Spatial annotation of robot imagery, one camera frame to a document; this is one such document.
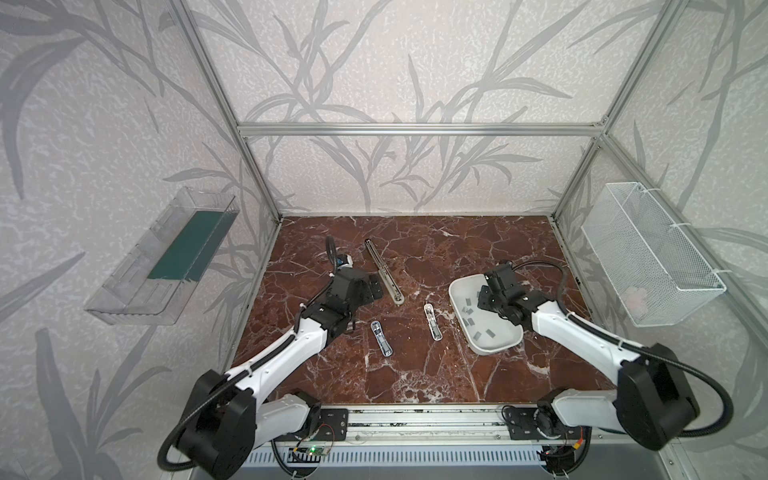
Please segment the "blue mini stapler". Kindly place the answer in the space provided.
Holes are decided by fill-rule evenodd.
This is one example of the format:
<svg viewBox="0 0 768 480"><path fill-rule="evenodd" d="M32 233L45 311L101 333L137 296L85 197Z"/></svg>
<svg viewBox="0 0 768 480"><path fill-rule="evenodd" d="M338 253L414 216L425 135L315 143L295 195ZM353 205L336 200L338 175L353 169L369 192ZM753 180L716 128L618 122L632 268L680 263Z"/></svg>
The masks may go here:
<svg viewBox="0 0 768 480"><path fill-rule="evenodd" d="M386 339L381 323L379 321L373 321L371 323L371 330L383 356L391 357L393 355L393 349Z"/></svg>

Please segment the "white mini stapler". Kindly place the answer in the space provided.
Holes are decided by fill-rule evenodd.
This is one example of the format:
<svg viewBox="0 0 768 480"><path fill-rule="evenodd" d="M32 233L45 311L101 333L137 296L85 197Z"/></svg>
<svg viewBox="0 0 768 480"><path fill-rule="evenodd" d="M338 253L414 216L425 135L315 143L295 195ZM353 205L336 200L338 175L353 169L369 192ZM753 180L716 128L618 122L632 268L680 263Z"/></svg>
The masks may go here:
<svg viewBox="0 0 768 480"><path fill-rule="evenodd" d="M439 328L437 317L434 307L431 303L426 303L423 307L426 320L428 322L429 330L434 341L441 341L443 339L442 332Z"/></svg>

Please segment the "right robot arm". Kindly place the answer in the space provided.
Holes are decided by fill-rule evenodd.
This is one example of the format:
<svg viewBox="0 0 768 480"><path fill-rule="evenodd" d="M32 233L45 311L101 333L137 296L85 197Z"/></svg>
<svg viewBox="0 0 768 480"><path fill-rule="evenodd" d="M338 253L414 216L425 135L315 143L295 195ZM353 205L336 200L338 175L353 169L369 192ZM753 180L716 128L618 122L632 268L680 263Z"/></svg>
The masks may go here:
<svg viewBox="0 0 768 480"><path fill-rule="evenodd" d="M731 395L711 376L677 359L660 343L650 347L626 340L584 319L564 305L568 274L560 273L553 297L526 290L517 266L504 262L484 273L479 307L499 318L553 340L591 364L614 384L604 393L566 389L550 408L568 426L621 432L642 447L659 451L675 438L698 438L724 430L735 408ZM722 410L712 423L692 428L700 406L688 381L708 385Z"/></svg>

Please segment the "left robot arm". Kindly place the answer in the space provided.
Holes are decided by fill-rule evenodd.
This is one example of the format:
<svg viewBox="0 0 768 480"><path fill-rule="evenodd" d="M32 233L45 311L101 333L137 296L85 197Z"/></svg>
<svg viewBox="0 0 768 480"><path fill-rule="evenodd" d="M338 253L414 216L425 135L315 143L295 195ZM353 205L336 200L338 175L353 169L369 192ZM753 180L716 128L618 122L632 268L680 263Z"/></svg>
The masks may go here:
<svg viewBox="0 0 768 480"><path fill-rule="evenodd" d="M378 274L340 267L278 340L224 373L209 370L197 379L178 424L159 448L158 467L198 467L214 479L229 479L254 448L302 430L316 402L305 394L275 401L270 395L345 333L359 308L382 296Z"/></svg>

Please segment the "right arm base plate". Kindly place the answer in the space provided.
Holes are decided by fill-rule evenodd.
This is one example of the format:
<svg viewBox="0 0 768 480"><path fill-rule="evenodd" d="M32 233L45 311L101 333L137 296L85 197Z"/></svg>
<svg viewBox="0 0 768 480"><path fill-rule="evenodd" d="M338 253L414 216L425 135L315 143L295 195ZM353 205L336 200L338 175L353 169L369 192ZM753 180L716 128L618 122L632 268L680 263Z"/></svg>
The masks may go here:
<svg viewBox="0 0 768 480"><path fill-rule="evenodd" d="M576 442L582 438L579 427L569 427L551 409L505 405L501 410L511 440Z"/></svg>

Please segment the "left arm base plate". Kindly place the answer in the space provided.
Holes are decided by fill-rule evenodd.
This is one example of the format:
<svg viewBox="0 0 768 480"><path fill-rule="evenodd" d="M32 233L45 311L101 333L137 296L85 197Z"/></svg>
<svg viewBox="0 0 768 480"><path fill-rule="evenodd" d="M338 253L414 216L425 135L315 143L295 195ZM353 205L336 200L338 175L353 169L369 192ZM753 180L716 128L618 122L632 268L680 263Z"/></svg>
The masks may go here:
<svg viewBox="0 0 768 480"><path fill-rule="evenodd" d="M301 428L293 433L296 439L313 441L344 441L349 426L350 411L346 408L311 409Z"/></svg>

